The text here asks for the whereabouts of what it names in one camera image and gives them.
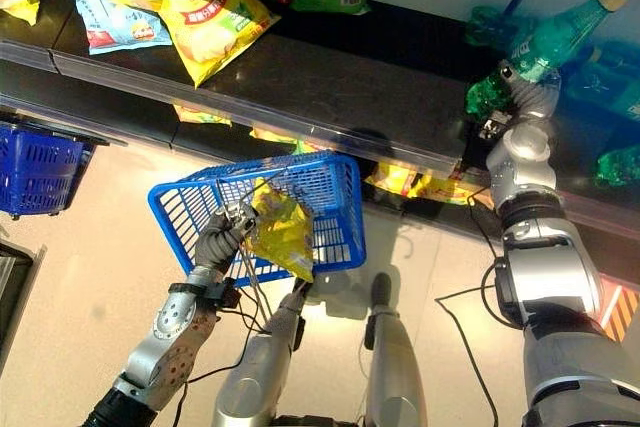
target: light blue snack bag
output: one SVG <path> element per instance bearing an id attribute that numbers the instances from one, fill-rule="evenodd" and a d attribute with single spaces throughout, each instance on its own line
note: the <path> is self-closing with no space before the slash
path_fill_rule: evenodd
<path id="1" fill-rule="evenodd" d="M 171 37 L 155 14 L 110 0 L 76 0 L 89 40 L 89 54 L 154 45 L 171 45 Z"/>

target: white floor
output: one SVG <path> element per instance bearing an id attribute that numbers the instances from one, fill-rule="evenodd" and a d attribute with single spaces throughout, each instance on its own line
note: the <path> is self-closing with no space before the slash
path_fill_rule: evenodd
<path id="1" fill-rule="evenodd" d="M 181 278 L 147 206 L 157 183 L 208 165 L 145 145 L 99 148 L 72 207 L 58 217 L 0 214 L 0 235 L 46 254 L 0 377 L 0 427 L 80 425 L 145 335 L 171 282 Z M 429 425 L 489 426 L 491 412 L 452 320 L 433 301 L 480 282 L 486 245 L 422 224 L 366 212 L 368 261 L 318 280 L 326 304 L 305 307 L 307 329 L 294 354 L 279 413 L 355 421 L 370 354 L 360 349 L 369 283 L 385 270 L 414 341 Z M 264 284 L 276 303 L 289 280 Z M 496 322 L 479 294 L 447 301 L 459 316 L 502 425 L 525 412 L 522 336 Z M 233 363 L 244 326 L 225 316 L 202 348 L 194 374 Z M 193 384 L 180 425 L 210 425 L 224 374 Z M 154 425 L 172 424 L 177 397 Z"/>

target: plastic basket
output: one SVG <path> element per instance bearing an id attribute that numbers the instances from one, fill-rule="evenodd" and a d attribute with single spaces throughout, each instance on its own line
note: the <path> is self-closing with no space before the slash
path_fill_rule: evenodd
<path id="1" fill-rule="evenodd" d="M 0 124 L 0 210 L 18 216 L 67 207 L 84 144 Z"/>
<path id="2" fill-rule="evenodd" d="M 251 192 L 256 178 L 266 179 L 278 172 L 270 184 L 313 212 L 314 272 L 362 265 L 366 250 L 358 166 L 349 157 L 320 152 L 211 167 L 154 187 L 149 205 L 186 273 L 193 268 L 198 234 L 218 206 Z M 252 263 L 261 282 L 290 276 L 264 259 L 252 257 Z M 237 279 L 238 286 L 249 283 L 239 257 L 228 275 Z"/>

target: black cable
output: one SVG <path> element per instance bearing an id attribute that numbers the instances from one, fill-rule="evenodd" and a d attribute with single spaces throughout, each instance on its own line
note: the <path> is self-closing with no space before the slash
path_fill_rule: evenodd
<path id="1" fill-rule="evenodd" d="M 496 404 L 493 402 L 493 398 L 489 393 L 489 389 L 487 388 L 487 384 L 485 384 L 482 374 L 480 373 L 480 369 L 478 368 L 478 364 L 476 363 L 476 359 L 473 357 L 473 353 L 471 352 L 471 347 L 469 346 L 469 341 L 467 340 L 467 336 L 462 329 L 462 325 L 460 325 L 460 321 L 455 316 L 453 312 L 451 312 L 445 305 L 444 300 L 451 299 L 452 297 L 457 297 L 459 295 L 468 294 L 469 292 L 475 292 L 479 290 L 480 292 L 484 292 L 485 289 L 495 287 L 494 285 L 488 286 L 480 286 L 473 287 L 471 289 L 461 290 L 460 292 L 456 292 L 454 294 L 445 295 L 444 297 L 438 297 L 434 299 L 437 304 L 444 310 L 449 316 L 453 319 L 453 322 L 456 324 L 458 328 L 458 332 L 460 333 L 460 337 L 462 338 L 462 343 L 464 344 L 464 348 L 467 351 L 467 356 L 469 357 L 469 361 L 471 362 L 471 367 L 473 367 L 473 371 L 476 374 L 478 382 L 480 383 L 480 387 L 482 388 L 482 392 L 484 392 L 484 396 L 487 398 L 487 402 L 489 407 L 491 408 L 491 414 L 493 415 L 493 427 L 498 427 L 499 418 L 498 418 L 498 410 L 496 409 Z"/>
<path id="2" fill-rule="evenodd" d="M 182 415 L 182 405 L 184 404 L 184 400 L 187 398 L 187 392 L 189 390 L 189 382 L 184 383 L 184 389 L 182 389 L 182 397 L 178 401 L 178 407 L 176 408 L 176 416 L 173 418 L 172 427 L 178 427 L 178 422 L 180 422 L 180 415 Z"/>
<path id="3" fill-rule="evenodd" d="M 253 302 L 253 304 L 256 306 L 256 308 L 258 307 L 258 301 L 256 299 L 254 299 L 253 297 L 251 297 L 251 295 L 249 295 L 247 292 L 245 292 L 245 290 L 240 287 L 238 290 L 240 290 L 240 292 L 242 292 L 242 294 L 244 296 L 246 296 L 251 302 Z M 242 303 L 239 302 L 238 303 L 238 308 L 240 309 L 240 313 L 244 314 L 244 311 L 242 310 Z M 247 324 L 247 320 L 244 318 L 244 316 L 242 317 L 242 322 L 244 323 L 244 326 L 249 329 L 251 327 L 249 327 L 249 324 Z M 256 330 L 256 329 L 252 329 L 254 332 L 256 333 L 262 333 L 262 334 L 270 334 L 271 332 L 269 332 L 268 330 L 265 330 L 264 327 L 262 327 L 260 324 L 258 324 L 258 329 L 260 330 Z"/>
<path id="4" fill-rule="evenodd" d="M 257 321 L 253 322 L 253 316 L 251 316 L 249 314 L 245 314 L 244 312 L 242 312 L 242 306 L 240 304 L 238 304 L 238 307 L 240 308 L 240 312 L 236 312 L 235 310 L 227 310 L 227 309 L 220 309 L 218 312 L 222 312 L 222 313 L 225 313 L 225 314 L 239 315 L 242 318 L 242 321 L 244 322 L 245 327 L 247 329 L 251 330 L 252 332 L 257 332 L 259 334 L 271 334 L 271 332 L 269 332 L 264 327 L 262 327 Z M 246 319 L 251 319 L 252 320 L 252 324 L 251 325 L 247 324 L 247 320 Z"/>
<path id="5" fill-rule="evenodd" d="M 487 283 L 489 274 L 495 268 L 496 268 L 495 264 L 491 265 L 482 276 L 482 281 L 480 282 L 480 297 L 482 298 L 482 304 L 484 305 L 484 308 L 487 310 L 487 312 L 489 312 L 489 315 L 493 317 L 496 321 L 500 322 L 505 327 L 509 327 L 510 329 L 515 329 L 515 330 L 522 330 L 522 327 L 519 327 L 516 324 L 513 324 L 509 321 L 506 321 L 502 317 L 500 317 L 498 314 L 496 314 L 491 308 L 491 306 L 489 305 L 489 302 L 487 302 L 487 293 L 486 293 L 485 284 Z"/>
<path id="6" fill-rule="evenodd" d="M 199 375 L 198 377 L 196 377 L 194 379 L 189 379 L 188 381 L 186 381 L 184 383 L 184 389 L 182 391 L 182 397 L 180 397 L 180 400 L 178 401 L 178 406 L 176 408 L 176 415 L 175 415 L 175 417 L 173 419 L 172 427 L 177 427 L 178 423 L 180 422 L 180 415 L 182 414 L 182 406 L 184 404 L 185 399 L 187 398 L 187 391 L 189 389 L 189 387 L 188 387 L 189 384 L 192 384 L 194 382 L 198 382 L 199 380 L 202 380 L 202 379 L 204 379 L 206 377 L 210 377 L 212 375 L 218 374 L 220 372 L 224 372 L 225 370 L 235 369 L 236 367 L 238 367 L 242 363 L 242 360 L 244 359 L 244 354 L 247 352 L 247 345 L 249 344 L 249 337 L 251 336 L 251 332 L 252 332 L 253 326 L 257 322 L 257 320 L 256 320 L 257 316 L 258 316 L 258 307 L 257 307 L 257 304 L 256 304 L 256 311 L 253 314 L 253 316 L 251 317 L 251 319 L 252 319 L 251 327 L 249 329 L 247 329 L 247 336 L 244 339 L 244 346 L 242 347 L 242 354 L 240 354 L 240 358 L 237 360 L 237 362 L 235 364 L 229 365 L 227 367 L 221 367 L 219 369 L 212 370 L 211 372 L 207 372 L 206 374 Z"/>
<path id="7" fill-rule="evenodd" d="M 485 230 L 482 228 L 482 224 L 480 224 L 480 221 L 475 217 L 475 215 L 473 215 L 473 206 L 471 205 L 471 199 L 473 199 L 475 201 L 476 195 L 481 194 L 485 190 L 487 190 L 487 187 L 483 187 L 482 189 L 474 192 L 469 197 L 467 197 L 467 206 L 469 207 L 469 216 L 471 217 L 471 220 L 473 220 L 473 222 L 476 224 L 476 227 L 478 227 L 478 230 L 482 234 L 482 237 L 484 237 L 484 240 L 487 242 L 487 245 L 489 246 L 489 249 L 491 249 L 491 253 L 493 254 L 493 258 L 494 258 L 494 261 L 495 261 L 495 260 L 498 259 L 498 255 L 496 253 L 496 250 L 494 249 L 493 244 L 491 243 L 491 240 L 489 239 L 489 236 L 487 235 Z M 485 271 L 484 275 L 482 276 L 482 281 L 480 282 L 480 297 L 482 298 L 482 305 L 484 305 L 484 308 L 487 310 L 487 312 L 489 313 L 489 315 L 491 317 L 493 317 L 496 321 L 498 321 L 499 323 L 501 323 L 505 327 L 509 327 L 510 329 L 521 330 L 521 328 L 519 326 L 517 326 L 516 324 L 512 324 L 511 322 L 508 322 L 508 321 L 504 320 L 503 318 L 501 318 L 498 314 L 496 314 L 493 311 L 493 309 L 491 308 L 491 306 L 489 305 L 489 302 L 487 302 L 487 293 L 485 291 L 486 290 L 485 284 L 487 283 L 487 279 L 489 278 L 489 274 L 494 269 L 495 269 L 495 262 Z"/>
<path id="8" fill-rule="evenodd" d="M 482 225 L 480 224 L 480 221 L 478 219 L 476 219 L 475 215 L 473 215 L 473 205 L 471 205 L 471 199 L 473 199 L 474 202 L 475 202 L 476 195 L 481 194 L 482 192 L 487 190 L 487 188 L 488 187 L 483 187 L 482 189 L 474 192 L 469 197 L 467 197 L 467 206 L 469 207 L 469 216 L 471 217 L 471 220 L 473 220 L 473 223 L 476 224 L 476 227 L 478 227 L 478 230 L 482 234 L 482 237 L 484 237 L 484 240 L 487 242 L 487 245 L 489 246 L 489 248 L 491 249 L 491 253 L 493 254 L 493 258 L 497 259 L 498 258 L 498 254 L 496 253 L 496 249 L 494 249 L 493 244 L 491 243 L 491 240 L 489 239 L 489 236 L 487 235 L 487 233 L 482 228 Z"/>

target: robotic arm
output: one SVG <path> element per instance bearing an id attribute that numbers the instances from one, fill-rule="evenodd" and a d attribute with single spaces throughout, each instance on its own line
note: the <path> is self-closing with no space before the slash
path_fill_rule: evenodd
<path id="1" fill-rule="evenodd" d="M 198 350 L 215 327 L 219 308 L 235 308 L 240 293 L 224 279 L 237 248 L 255 225 L 248 206 L 227 217 L 211 216 L 195 246 L 196 267 L 185 282 L 171 284 L 151 331 L 129 356 L 113 387 L 84 427 L 148 427 L 187 381 Z"/>
<path id="2" fill-rule="evenodd" d="M 514 76 L 506 76 L 512 90 L 522 91 Z M 542 127 L 557 96 L 548 85 L 539 88 L 546 93 L 520 96 L 520 105 L 514 96 L 516 121 L 523 122 L 507 130 L 487 159 L 503 228 L 498 303 L 525 336 L 529 411 L 522 425 L 640 425 L 640 368 L 594 320 L 602 301 L 598 272 L 565 217 L 547 163 Z"/>

